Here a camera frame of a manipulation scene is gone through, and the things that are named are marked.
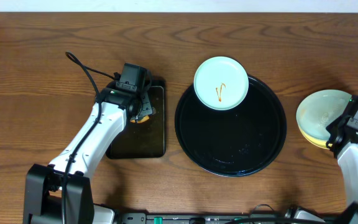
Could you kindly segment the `orange sponge with green pad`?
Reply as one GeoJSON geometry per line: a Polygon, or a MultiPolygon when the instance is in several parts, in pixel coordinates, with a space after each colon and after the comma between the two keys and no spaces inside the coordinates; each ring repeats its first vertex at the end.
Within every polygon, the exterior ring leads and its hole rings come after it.
{"type": "Polygon", "coordinates": [[[148,120],[149,120],[149,116],[146,115],[146,116],[138,117],[137,119],[131,119],[130,122],[131,123],[144,123],[148,120]]]}

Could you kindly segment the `yellow plate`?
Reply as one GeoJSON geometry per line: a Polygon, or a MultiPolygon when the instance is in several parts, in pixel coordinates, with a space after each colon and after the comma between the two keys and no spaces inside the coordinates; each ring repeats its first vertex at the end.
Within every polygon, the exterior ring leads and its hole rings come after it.
{"type": "Polygon", "coordinates": [[[300,132],[303,135],[303,137],[309,141],[310,143],[312,143],[314,146],[320,147],[322,149],[328,149],[328,147],[326,146],[326,142],[327,140],[321,140],[321,139],[317,139],[314,138],[313,136],[310,136],[309,134],[307,134],[306,132],[304,132],[301,127],[299,126],[300,132]]]}

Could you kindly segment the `pale green plate with sauce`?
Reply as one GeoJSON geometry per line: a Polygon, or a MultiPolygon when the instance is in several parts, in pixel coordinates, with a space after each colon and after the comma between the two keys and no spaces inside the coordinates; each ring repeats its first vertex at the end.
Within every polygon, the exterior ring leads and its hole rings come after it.
{"type": "Polygon", "coordinates": [[[321,90],[307,96],[298,106],[296,121],[307,135],[327,141],[326,127],[346,108],[352,95],[341,90],[321,90]]]}

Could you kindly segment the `light blue plate with sauce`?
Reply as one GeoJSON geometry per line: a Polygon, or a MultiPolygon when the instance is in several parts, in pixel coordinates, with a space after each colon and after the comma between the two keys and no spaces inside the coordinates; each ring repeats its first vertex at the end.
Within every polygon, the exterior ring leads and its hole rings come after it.
{"type": "Polygon", "coordinates": [[[193,86],[205,106],[229,110],[238,106],[249,91],[249,77],[244,67],[229,57],[212,57],[196,70],[193,86]]]}

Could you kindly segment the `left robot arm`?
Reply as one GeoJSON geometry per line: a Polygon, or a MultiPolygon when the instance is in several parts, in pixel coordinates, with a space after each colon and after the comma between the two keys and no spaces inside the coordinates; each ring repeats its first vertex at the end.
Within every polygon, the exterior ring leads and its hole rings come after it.
{"type": "Polygon", "coordinates": [[[144,91],[105,88],[86,123],[46,166],[34,164],[25,178],[24,223],[113,223],[115,212],[93,202],[91,178],[114,139],[131,120],[152,112],[144,91]]]}

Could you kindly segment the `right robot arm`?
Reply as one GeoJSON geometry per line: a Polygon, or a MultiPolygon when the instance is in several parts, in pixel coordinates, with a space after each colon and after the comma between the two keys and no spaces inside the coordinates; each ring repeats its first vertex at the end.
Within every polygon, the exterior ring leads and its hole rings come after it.
{"type": "Polygon", "coordinates": [[[346,190],[347,208],[335,223],[358,223],[358,120],[342,115],[327,126],[326,147],[340,166],[346,190]]]}

